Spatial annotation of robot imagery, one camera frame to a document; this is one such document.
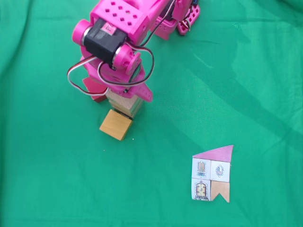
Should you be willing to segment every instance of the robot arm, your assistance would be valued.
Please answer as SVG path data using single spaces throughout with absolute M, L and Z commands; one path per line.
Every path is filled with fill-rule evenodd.
M 81 46 L 89 76 L 120 96 L 137 95 L 151 102 L 153 95 L 145 81 L 152 73 L 154 57 L 145 45 L 164 21 L 174 21 L 173 26 L 166 25 L 167 31 L 163 29 L 172 32 L 192 4 L 193 0 L 101 0 L 91 12 L 90 22 L 80 21 L 72 36 Z M 143 42 L 150 29 L 152 33 Z M 147 76 L 136 51 L 152 56 Z

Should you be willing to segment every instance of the yellow wooden block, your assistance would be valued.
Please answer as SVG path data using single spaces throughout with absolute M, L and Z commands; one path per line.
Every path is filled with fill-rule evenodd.
M 229 202 L 230 199 L 230 183 L 229 182 L 211 182 L 211 201 L 213 201 L 218 194 L 221 194 L 222 197 Z
M 110 110 L 104 119 L 100 130 L 117 140 L 123 140 L 132 123 L 133 121 L 127 117 Z

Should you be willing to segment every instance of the wooden block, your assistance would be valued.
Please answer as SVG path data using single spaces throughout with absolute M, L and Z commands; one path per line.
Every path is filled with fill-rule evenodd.
M 92 93 L 103 93 L 106 91 L 107 87 L 103 84 L 95 82 L 92 78 L 87 77 L 83 79 L 83 83 L 86 89 Z M 92 96 L 91 97 L 95 102 L 99 103 L 106 99 L 106 96 Z
M 211 200 L 213 201 L 218 194 L 221 194 L 222 197 L 229 202 L 230 201 L 230 183 L 229 182 L 211 182 Z
M 229 145 L 222 148 L 209 150 L 194 155 L 193 157 L 230 163 L 232 161 L 232 150 L 233 150 L 233 145 Z
M 100 130 L 117 140 L 123 140 L 132 123 L 133 121 L 127 117 L 110 110 L 104 119 Z
M 138 96 L 124 98 L 111 90 L 107 92 L 106 96 L 113 108 L 131 118 L 135 116 L 143 102 Z

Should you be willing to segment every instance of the green backdrop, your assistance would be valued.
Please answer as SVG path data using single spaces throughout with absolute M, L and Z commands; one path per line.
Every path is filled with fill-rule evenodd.
M 148 44 L 154 101 L 122 142 L 66 79 L 97 2 L 0 1 L 0 225 L 303 226 L 303 2 L 200 0 L 190 33 Z M 230 144 L 231 202 L 193 201 L 192 155 Z

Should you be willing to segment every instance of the wire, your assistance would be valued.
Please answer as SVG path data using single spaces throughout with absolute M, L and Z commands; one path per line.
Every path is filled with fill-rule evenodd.
M 123 86 L 123 87 L 134 87 L 134 86 L 137 86 L 137 85 L 140 85 L 140 84 L 143 84 L 145 83 L 152 75 L 152 72 L 154 70 L 154 67 L 155 67 L 155 58 L 153 56 L 153 53 L 150 49 L 146 48 L 146 47 L 140 47 L 140 46 L 134 46 L 130 43 L 126 43 L 127 45 L 129 45 L 131 48 L 133 48 L 134 50 L 138 50 L 138 51 L 146 51 L 148 53 L 150 53 L 151 57 L 152 57 L 152 65 L 151 65 L 151 70 L 150 72 L 147 74 L 147 76 L 140 80 L 140 81 L 137 81 L 137 82 L 131 82 L 131 83 L 119 83 L 119 82 L 113 82 L 113 81 L 110 81 L 110 80 L 107 80 L 104 78 L 104 76 L 102 75 L 101 73 L 101 68 L 102 66 L 105 64 L 104 62 L 101 62 L 98 66 L 98 69 L 97 69 L 97 72 L 98 72 L 98 75 L 101 79 L 101 81 L 105 84 L 109 84 L 109 85 L 115 85 L 115 86 Z
M 97 59 L 97 57 L 95 57 L 95 56 L 90 56 L 90 57 L 88 57 L 88 58 L 86 58 L 86 59 L 83 59 L 82 61 L 78 62 L 78 63 L 75 64 L 74 66 L 72 66 L 72 67 L 67 71 L 67 79 L 68 79 L 69 83 L 70 83 L 73 87 L 77 88 L 80 92 L 82 92 L 82 93 L 84 93 L 84 94 L 86 94 L 86 95 L 88 95 L 88 96 L 104 96 L 104 95 L 107 93 L 108 88 L 107 88 L 106 91 L 103 92 L 103 93 L 91 93 L 91 92 L 87 92 L 87 91 L 83 90 L 82 88 L 80 88 L 80 87 L 79 87 L 78 85 L 76 85 L 75 83 L 73 83 L 73 82 L 71 81 L 71 78 L 70 78 L 71 72 L 73 72 L 75 69 L 77 69 L 77 68 L 79 68 L 79 67 L 81 67 L 81 66 L 83 66 L 83 65 L 85 65 L 85 64 L 87 64 L 87 63 L 89 63 L 89 62 L 91 62 L 91 61 L 93 61 L 93 60 L 95 60 L 95 59 Z
M 167 17 L 167 15 L 169 14 L 170 10 L 172 9 L 173 5 L 175 4 L 176 0 L 173 0 L 173 2 L 171 3 L 169 9 L 167 10 L 165 16 L 163 17 L 163 19 L 159 22 L 159 24 L 157 24 L 157 26 L 154 28 L 154 30 L 150 33 L 150 35 L 148 36 L 148 38 L 139 46 L 139 47 L 144 47 L 151 39 L 152 35 L 155 33 L 155 31 L 157 30 L 157 28 L 161 25 L 161 23 L 165 20 L 165 18 Z
M 190 4 L 190 12 L 188 13 L 188 15 L 186 16 L 186 17 L 184 17 L 184 19 L 183 20 L 186 20 L 189 16 L 190 16 L 190 14 L 191 14 L 191 12 L 192 12 L 192 10 L 193 10 L 193 3 L 194 3 L 194 0 L 192 0 L 191 1 L 191 4 Z
M 187 26 L 187 24 L 186 24 L 184 21 L 182 21 L 181 23 L 183 24 L 183 26 L 184 26 L 186 29 L 188 29 L 188 26 Z

